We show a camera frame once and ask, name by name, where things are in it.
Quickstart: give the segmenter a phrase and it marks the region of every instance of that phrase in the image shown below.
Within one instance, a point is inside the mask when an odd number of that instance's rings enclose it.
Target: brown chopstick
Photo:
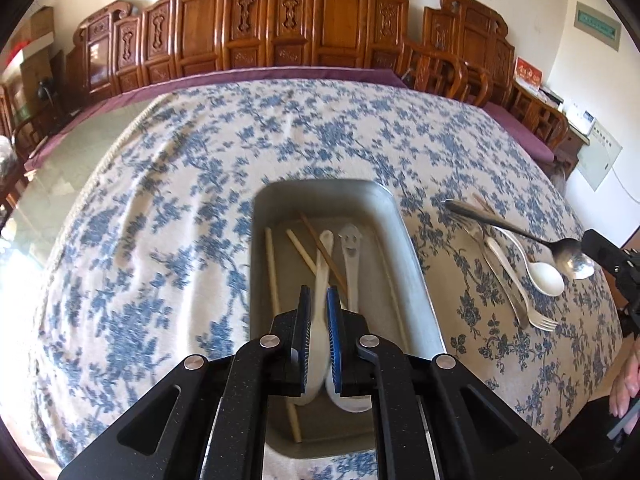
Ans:
[[[318,233],[316,233],[316,230],[311,225],[311,222],[309,221],[309,219],[306,217],[304,213],[300,213],[300,219],[302,220],[302,223],[305,225],[306,230],[309,231],[309,234],[314,239],[314,242],[316,243],[316,247],[322,253],[322,257],[326,260],[327,264],[329,265],[329,268],[331,269],[331,272],[334,274],[335,279],[338,282],[338,288],[340,288],[340,293],[343,295],[344,298],[346,298],[347,283],[344,281],[344,278],[340,274],[338,267],[335,266],[334,261],[332,260],[329,253],[327,253],[326,249],[324,248],[324,245],[320,241]]]

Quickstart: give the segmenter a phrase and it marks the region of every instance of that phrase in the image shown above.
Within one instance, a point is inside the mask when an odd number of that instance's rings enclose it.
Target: rectangular metal container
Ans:
[[[264,229],[273,231],[280,307],[298,306],[300,286],[315,278],[286,235],[292,229],[313,261],[316,246],[300,221],[303,212],[318,234],[334,232],[332,259],[344,273],[338,232],[351,222],[362,232],[358,306],[372,333],[404,352],[432,358],[445,352],[414,246],[393,195],[367,180],[287,180],[269,184],[254,199],[249,332],[268,333],[273,320]],[[371,411],[348,413],[332,403],[324,388],[306,406],[297,406],[303,441],[292,437],[284,399],[271,397],[266,443],[292,458],[318,458],[375,447]]]

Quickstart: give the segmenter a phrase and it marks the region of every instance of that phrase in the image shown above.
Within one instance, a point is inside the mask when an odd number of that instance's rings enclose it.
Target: red object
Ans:
[[[7,62],[6,62],[6,66],[9,66],[9,63],[11,63],[12,60],[14,60],[14,57],[18,55],[18,52],[20,52],[22,49],[24,49],[30,43],[31,43],[30,40],[24,40],[24,41],[21,41],[20,43],[18,43],[16,46],[14,46],[9,51],[9,57],[7,59]]]

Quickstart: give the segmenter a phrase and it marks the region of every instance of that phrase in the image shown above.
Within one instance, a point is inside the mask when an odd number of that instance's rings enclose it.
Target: purple cushion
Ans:
[[[554,161],[554,152],[549,147],[532,134],[524,125],[512,116],[507,110],[494,103],[487,103],[484,111],[488,113],[495,122],[500,124],[507,133],[529,154],[529,156],[537,161],[546,164],[552,164]]]

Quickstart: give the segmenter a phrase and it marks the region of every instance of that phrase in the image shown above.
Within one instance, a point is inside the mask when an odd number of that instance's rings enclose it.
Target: tablecloth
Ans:
[[[364,178],[395,195],[449,351],[549,440],[620,346],[601,270],[538,293],[555,333],[518,329],[478,248],[440,205],[482,194],[540,237],[582,233],[520,146],[482,110],[372,84],[272,80],[185,89],[114,144],[67,219],[31,353],[32,426],[63,466],[190,353],[248,337],[252,197],[278,179]],[[524,243],[536,257],[548,254]],[[295,461],[265,478],[370,478],[372,451]]]

